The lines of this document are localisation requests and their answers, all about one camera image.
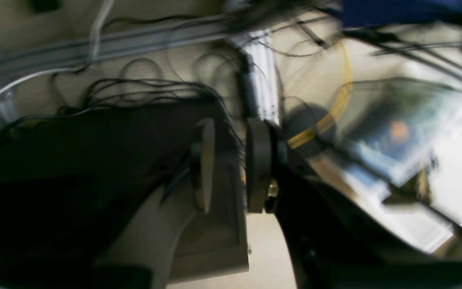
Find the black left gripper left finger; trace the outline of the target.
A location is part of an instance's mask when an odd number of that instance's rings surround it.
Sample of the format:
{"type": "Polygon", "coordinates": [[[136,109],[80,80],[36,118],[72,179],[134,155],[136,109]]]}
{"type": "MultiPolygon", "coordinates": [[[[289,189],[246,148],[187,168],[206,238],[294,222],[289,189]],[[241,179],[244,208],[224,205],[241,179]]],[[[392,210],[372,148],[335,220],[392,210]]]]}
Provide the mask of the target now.
{"type": "Polygon", "coordinates": [[[164,289],[180,236],[211,207],[216,130],[210,118],[194,127],[183,162],[173,179],[136,210],[121,234],[96,260],[96,289],[164,289]]]}

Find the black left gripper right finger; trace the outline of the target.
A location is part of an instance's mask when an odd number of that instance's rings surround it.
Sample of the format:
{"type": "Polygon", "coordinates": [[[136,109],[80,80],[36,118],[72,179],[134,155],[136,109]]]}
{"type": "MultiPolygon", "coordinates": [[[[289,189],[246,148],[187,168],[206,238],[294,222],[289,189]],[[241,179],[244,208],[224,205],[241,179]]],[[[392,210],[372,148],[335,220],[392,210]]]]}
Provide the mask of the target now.
{"type": "Polygon", "coordinates": [[[299,289],[462,289],[462,261],[401,240],[324,182],[282,130],[246,120],[246,209],[280,225],[299,289]]]}

